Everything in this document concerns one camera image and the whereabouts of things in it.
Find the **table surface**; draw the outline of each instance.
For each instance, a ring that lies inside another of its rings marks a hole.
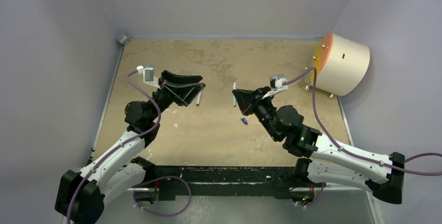
[[[233,107],[232,85],[255,90],[268,86],[273,74],[294,78],[304,71],[317,41],[284,40],[158,40],[133,39],[125,47],[108,101],[95,158],[111,147],[125,131],[124,109],[130,101],[146,101],[127,81],[138,65],[155,64],[155,74],[164,69],[181,75],[201,75],[206,84],[201,105],[171,105],[161,118],[156,139],[139,156],[157,165],[192,166],[294,166],[297,158],[281,143],[272,141],[255,116],[248,125]],[[154,88],[132,79],[147,92]],[[304,124],[320,129],[312,108],[312,91],[302,81],[273,99],[275,107],[293,105]],[[337,99],[318,91],[318,115],[333,137],[349,143]]]

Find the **cable connector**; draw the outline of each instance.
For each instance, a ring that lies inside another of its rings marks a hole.
[[[137,72],[138,72],[138,74],[143,74],[143,72],[144,72],[144,67],[143,67],[143,66],[138,66],[138,67],[137,67]]]

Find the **floor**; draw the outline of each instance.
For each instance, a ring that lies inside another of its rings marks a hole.
[[[125,131],[124,108],[130,101],[146,98],[125,77],[138,65],[154,64],[155,74],[167,69],[176,74],[197,74],[206,84],[201,105],[173,104],[161,120],[155,141],[140,153],[158,165],[294,166],[297,158],[281,143],[273,142],[255,116],[248,125],[232,104],[232,84],[255,90],[269,85],[269,76],[300,74],[312,55],[316,41],[265,40],[158,40],[134,39],[123,52],[112,89],[95,158],[114,144]],[[153,87],[133,80],[151,93]],[[304,116],[304,124],[320,128],[312,110],[312,92],[300,81],[273,99],[276,107],[291,104]],[[349,143],[337,99],[319,91],[316,97],[321,121],[341,142]]]

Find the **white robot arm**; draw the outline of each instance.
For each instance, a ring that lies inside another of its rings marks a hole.
[[[382,155],[331,140],[319,130],[302,122],[304,117],[291,105],[273,106],[274,95],[287,90],[284,75],[270,77],[270,86],[255,91],[233,90],[243,115],[256,115],[275,142],[298,159],[295,174],[311,183],[330,182],[354,186],[372,192],[376,198],[393,203],[402,202],[405,157],[399,153]],[[323,164],[312,159],[334,163]]]

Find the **wooden tabletop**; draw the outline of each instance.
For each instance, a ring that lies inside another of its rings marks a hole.
[[[130,101],[146,98],[126,81],[136,66],[154,64],[155,75],[164,69],[181,75],[201,75],[206,84],[201,105],[171,105],[163,114],[156,139],[139,155],[157,165],[294,166],[297,158],[281,143],[272,141],[255,116],[248,125],[233,107],[232,85],[255,90],[268,86],[269,76],[294,78],[304,71],[317,41],[268,40],[158,40],[134,39],[125,47],[103,120],[95,158],[113,145],[125,131],[124,109]],[[152,93],[154,88],[132,79]],[[312,109],[312,91],[302,81],[273,99],[275,107],[293,105],[304,124],[320,129]],[[318,91],[319,117],[329,132],[349,143],[338,102]]]

